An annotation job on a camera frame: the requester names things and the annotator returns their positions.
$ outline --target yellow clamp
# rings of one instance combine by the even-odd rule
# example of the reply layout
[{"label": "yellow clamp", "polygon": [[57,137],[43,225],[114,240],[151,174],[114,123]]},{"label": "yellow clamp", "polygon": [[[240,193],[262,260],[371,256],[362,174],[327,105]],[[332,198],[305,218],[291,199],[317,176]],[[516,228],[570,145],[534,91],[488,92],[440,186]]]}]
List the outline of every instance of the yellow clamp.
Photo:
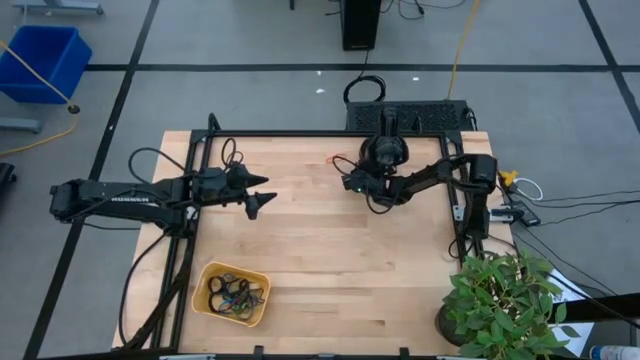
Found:
[{"label": "yellow clamp", "polygon": [[515,178],[519,175],[517,170],[513,170],[511,172],[509,171],[500,171],[500,177],[502,178],[502,181],[504,182],[504,186],[506,186],[507,188],[510,187],[511,185],[513,185],[513,180],[515,180]]}]

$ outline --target gray floor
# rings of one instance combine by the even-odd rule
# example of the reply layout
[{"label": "gray floor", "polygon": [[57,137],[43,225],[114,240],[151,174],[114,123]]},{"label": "gray floor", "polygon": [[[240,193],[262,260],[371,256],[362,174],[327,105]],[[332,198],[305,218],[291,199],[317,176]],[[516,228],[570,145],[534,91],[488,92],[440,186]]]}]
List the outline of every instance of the gray floor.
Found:
[{"label": "gray floor", "polygon": [[[440,4],[453,0],[441,0]],[[371,63],[451,63],[472,1],[456,9],[428,9],[424,20],[407,21],[394,8],[381,16]],[[621,64],[640,64],[640,25],[634,0],[590,0]],[[126,64],[149,0],[104,0],[107,15],[29,14],[29,24],[71,25],[94,51],[94,64]],[[359,63],[361,52],[343,52],[336,5],[297,0],[161,0],[141,63],[280,64]],[[410,5],[403,12],[413,14]],[[0,39],[23,21],[19,10],[0,1]],[[605,64],[577,1],[494,0],[480,6],[461,63]],[[387,82],[388,100],[442,99],[445,72],[376,72]],[[104,166],[103,180],[131,180],[129,153],[159,146],[165,129],[205,126],[213,111],[226,129],[341,129],[344,86],[357,72],[137,72]],[[66,239],[68,227],[48,214],[48,189],[86,177],[122,82],[123,72],[87,72],[73,100],[82,107],[71,135],[8,156],[20,176],[0,208],[0,358],[22,356]],[[625,74],[640,95],[640,74]],[[368,100],[375,89],[354,89]],[[609,73],[460,73],[456,99],[474,108],[489,132],[503,169],[536,180],[547,197],[640,188],[640,134]],[[30,143],[65,129],[70,117],[57,106],[19,105],[0,95],[0,115],[42,119],[42,134],[0,132],[0,150]],[[153,161],[140,161],[150,177]],[[579,213],[541,209],[544,220]],[[619,293],[640,291],[640,207],[534,229],[550,248]],[[115,223],[113,221],[94,221]],[[514,232],[533,239],[522,229]],[[108,350],[114,334],[124,276],[131,264],[135,232],[83,229],[69,276],[49,327],[41,356]],[[551,259],[569,278],[597,286]],[[628,341],[624,331],[597,331],[592,342]]]}]

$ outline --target white bottle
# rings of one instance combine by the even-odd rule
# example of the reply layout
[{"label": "white bottle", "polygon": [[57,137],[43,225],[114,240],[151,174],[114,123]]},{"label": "white bottle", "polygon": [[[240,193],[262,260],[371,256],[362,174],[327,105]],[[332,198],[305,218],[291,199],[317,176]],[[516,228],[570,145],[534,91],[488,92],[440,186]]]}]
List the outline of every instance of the white bottle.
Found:
[{"label": "white bottle", "polygon": [[640,360],[640,348],[633,346],[594,346],[589,350],[594,360]]}]

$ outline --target potted plant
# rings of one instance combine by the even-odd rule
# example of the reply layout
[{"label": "potted plant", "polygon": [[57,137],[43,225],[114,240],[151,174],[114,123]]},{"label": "potted plant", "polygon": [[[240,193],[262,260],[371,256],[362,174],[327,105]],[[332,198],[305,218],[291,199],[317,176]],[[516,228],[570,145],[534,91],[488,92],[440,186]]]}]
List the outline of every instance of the potted plant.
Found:
[{"label": "potted plant", "polygon": [[[525,253],[467,257],[462,271],[451,276],[454,289],[436,317],[438,331],[460,346],[465,357],[548,357],[552,349],[568,343],[558,341],[551,330],[567,315],[563,303],[551,319],[553,296],[562,293],[546,280],[551,270],[546,260]],[[560,328],[569,337],[579,336],[569,326]]]}]

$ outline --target plant pot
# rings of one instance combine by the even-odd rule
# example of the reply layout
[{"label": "plant pot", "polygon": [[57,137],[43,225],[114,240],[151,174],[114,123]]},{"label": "plant pot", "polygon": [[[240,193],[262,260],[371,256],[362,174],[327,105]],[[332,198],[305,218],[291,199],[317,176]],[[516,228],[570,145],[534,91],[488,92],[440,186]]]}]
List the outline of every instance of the plant pot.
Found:
[{"label": "plant pot", "polygon": [[436,330],[442,335],[445,340],[450,342],[455,346],[462,346],[466,343],[464,337],[460,335],[456,335],[456,322],[453,320],[447,319],[448,309],[446,305],[442,305],[440,310],[438,310],[438,314],[436,314]]}]

